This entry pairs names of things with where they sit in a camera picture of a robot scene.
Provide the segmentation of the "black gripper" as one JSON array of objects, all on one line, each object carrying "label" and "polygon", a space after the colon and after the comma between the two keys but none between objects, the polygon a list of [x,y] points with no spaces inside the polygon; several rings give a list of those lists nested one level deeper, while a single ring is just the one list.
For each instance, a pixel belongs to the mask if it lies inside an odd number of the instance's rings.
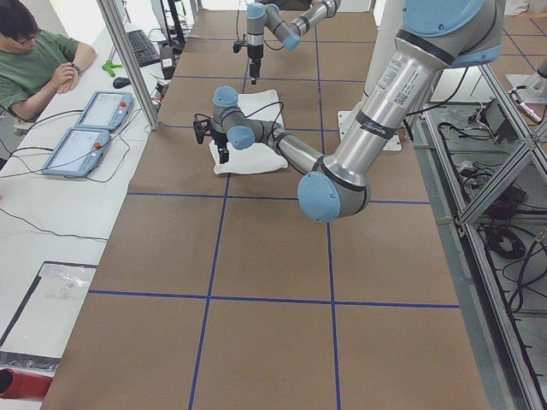
[{"label": "black gripper", "polygon": [[219,163],[225,164],[229,162],[230,153],[227,148],[227,137],[224,132],[216,131],[215,129],[211,130],[211,137],[215,141],[215,145],[218,149],[219,154]]},{"label": "black gripper", "polygon": [[262,44],[248,43],[248,57],[250,63],[251,84],[255,85],[260,78],[260,64],[262,63]]}]

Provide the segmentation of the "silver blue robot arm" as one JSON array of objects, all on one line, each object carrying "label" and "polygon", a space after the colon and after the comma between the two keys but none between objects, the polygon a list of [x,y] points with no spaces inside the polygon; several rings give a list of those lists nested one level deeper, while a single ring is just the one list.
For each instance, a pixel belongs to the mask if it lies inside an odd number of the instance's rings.
[{"label": "silver blue robot arm", "polygon": [[302,36],[321,21],[332,18],[340,4],[340,1],[319,1],[294,20],[287,22],[277,5],[250,3],[246,11],[247,33],[241,46],[247,48],[250,59],[251,84],[255,85],[260,78],[265,29],[280,41],[283,48],[293,51],[300,44]]},{"label": "silver blue robot arm", "polygon": [[405,1],[400,10],[395,51],[333,154],[320,154],[275,121],[247,117],[238,93],[222,86],[206,125],[221,159],[229,146],[266,144],[303,173],[297,197],[308,218],[330,222],[360,213],[369,202],[368,169],[434,76],[493,62],[501,50],[503,1]]}]

